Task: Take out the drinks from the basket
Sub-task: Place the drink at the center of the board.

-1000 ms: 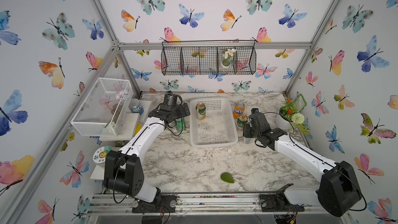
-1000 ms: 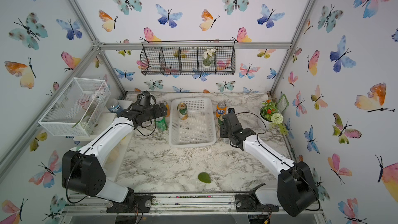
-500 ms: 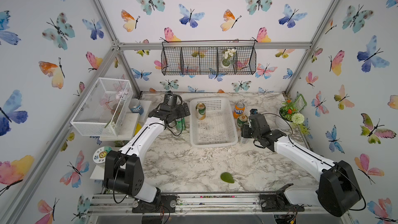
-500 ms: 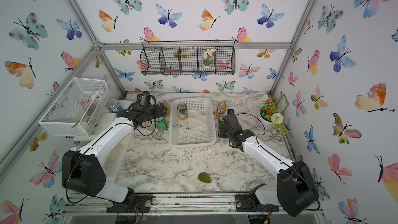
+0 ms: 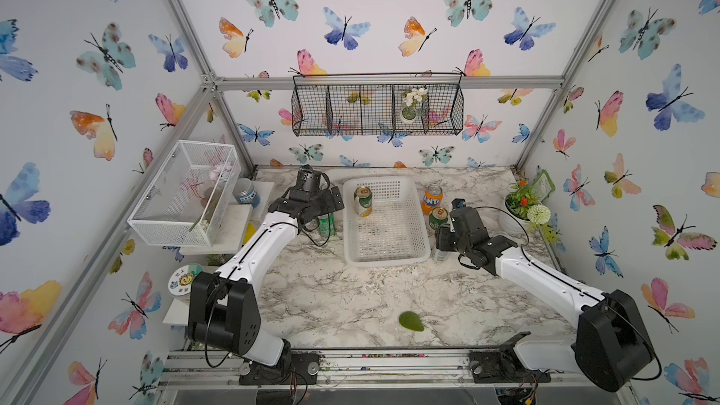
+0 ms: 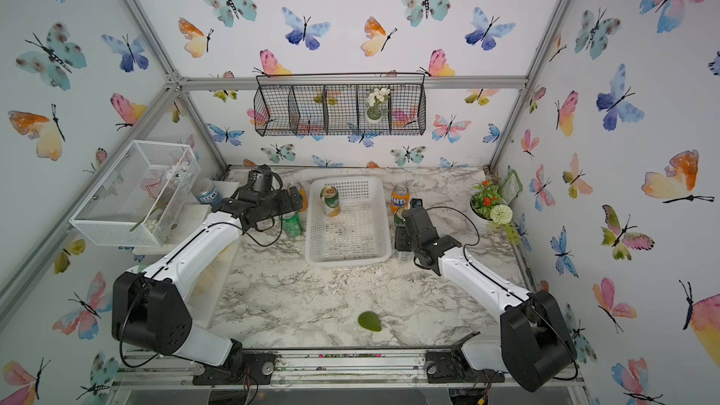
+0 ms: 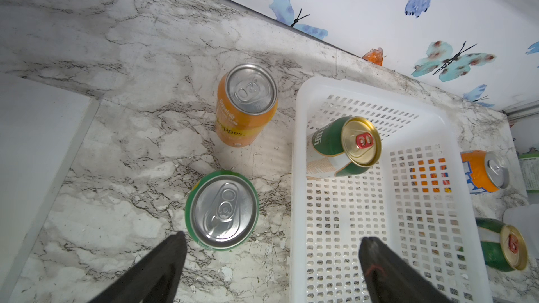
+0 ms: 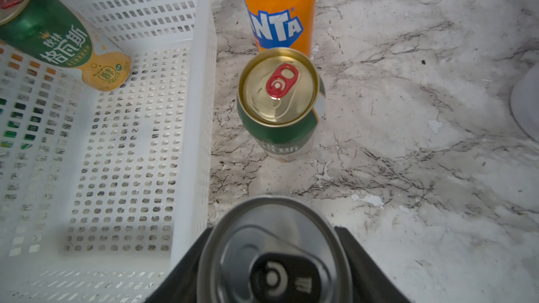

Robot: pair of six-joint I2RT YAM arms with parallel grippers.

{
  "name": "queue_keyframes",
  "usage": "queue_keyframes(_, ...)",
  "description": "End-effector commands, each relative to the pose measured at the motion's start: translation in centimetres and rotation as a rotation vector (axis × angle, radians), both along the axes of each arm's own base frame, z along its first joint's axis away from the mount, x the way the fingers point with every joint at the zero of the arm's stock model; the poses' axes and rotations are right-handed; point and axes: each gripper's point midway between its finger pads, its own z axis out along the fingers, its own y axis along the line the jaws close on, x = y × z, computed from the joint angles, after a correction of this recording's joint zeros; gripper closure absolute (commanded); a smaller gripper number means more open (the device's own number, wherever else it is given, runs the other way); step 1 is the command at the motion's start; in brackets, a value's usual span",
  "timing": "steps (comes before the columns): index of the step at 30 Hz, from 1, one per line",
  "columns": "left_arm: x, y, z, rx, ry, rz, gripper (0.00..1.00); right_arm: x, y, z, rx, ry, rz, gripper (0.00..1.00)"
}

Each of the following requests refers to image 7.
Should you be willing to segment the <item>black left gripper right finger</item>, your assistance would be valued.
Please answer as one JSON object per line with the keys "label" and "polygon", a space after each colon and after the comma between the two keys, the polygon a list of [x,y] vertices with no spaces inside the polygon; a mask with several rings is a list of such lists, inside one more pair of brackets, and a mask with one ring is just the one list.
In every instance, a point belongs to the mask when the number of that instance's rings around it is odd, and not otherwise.
{"label": "black left gripper right finger", "polygon": [[451,302],[377,237],[362,239],[359,262],[372,302]]}

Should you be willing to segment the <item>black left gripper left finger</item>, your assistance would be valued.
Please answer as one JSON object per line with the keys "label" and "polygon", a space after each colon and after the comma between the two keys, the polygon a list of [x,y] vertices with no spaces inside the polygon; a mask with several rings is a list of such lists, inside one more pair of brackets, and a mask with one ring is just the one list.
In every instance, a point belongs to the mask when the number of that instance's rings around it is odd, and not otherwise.
{"label": "black left gripper left finger", "polygon": [[180,231],[167,237],[92,302],[173,302],[188,244]]}

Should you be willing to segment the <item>white plastic perforated basket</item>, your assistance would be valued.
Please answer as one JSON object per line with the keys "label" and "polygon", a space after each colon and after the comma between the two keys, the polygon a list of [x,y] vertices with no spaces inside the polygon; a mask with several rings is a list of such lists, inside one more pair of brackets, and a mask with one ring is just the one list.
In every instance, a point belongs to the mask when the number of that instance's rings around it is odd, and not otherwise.
{"label": "white plastic perforated basket", "polygon": [[[375,125],[379,161],[358,176],[309,179],[308,136],[348,115]],[[453,302],[493,299],[446,113],[380,88],[313,77],[296,99],[290,300],[369,302],[358,259],[364,237],[378,237]]]}

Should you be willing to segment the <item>green soda can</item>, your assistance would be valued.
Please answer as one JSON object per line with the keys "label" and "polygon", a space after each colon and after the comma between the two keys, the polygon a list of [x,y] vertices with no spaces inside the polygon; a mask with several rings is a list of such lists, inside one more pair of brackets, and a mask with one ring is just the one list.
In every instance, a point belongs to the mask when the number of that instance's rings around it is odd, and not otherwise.
{"label": "green soda can", "polygon": [[212,172],[196,184],[185,206],[191,238],[214,251],[245,242],[259,218],[260,202],[253,184],[233,171]]}

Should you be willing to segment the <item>green gold beer can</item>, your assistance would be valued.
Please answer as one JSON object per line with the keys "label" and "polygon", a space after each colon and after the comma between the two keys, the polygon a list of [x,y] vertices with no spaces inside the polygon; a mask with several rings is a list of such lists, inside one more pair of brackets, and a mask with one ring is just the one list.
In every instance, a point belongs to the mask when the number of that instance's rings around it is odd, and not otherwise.
{"label": "green gold beer can", "polygon": [[355,176],[374,166],[382,153],[376,127],[360,116],[344,116],[307,136],[307,177]]}
{"label": "green gold beer can", "polygon": [[475,221],[487,266],[500,272],[526,269],[529,260],[527,245],[516,227],[490,218],[477,217]]}

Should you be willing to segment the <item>orange Fanta can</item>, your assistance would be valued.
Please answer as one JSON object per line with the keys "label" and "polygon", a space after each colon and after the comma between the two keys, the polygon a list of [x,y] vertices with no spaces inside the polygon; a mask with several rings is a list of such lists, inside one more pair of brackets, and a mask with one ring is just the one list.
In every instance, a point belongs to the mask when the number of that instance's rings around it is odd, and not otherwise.
{"label": "orange Fanta can", "polygon": [[494,193],[508,187],[508,163],[501,155],[482,150],[464,151],[460,155],[471,194]]}

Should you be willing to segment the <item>orange yellow Schweppes can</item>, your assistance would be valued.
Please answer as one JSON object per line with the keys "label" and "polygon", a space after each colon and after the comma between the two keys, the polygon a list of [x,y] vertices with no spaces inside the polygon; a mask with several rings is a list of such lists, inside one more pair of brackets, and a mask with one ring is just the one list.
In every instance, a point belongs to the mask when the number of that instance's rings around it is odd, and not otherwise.
{"label": "orange yellow Schweppes can", "polygon": [[272,120],[278,106],[276,81],[255,64],[241,64],[220,80],[216,133],[230,147],[250,145]]}

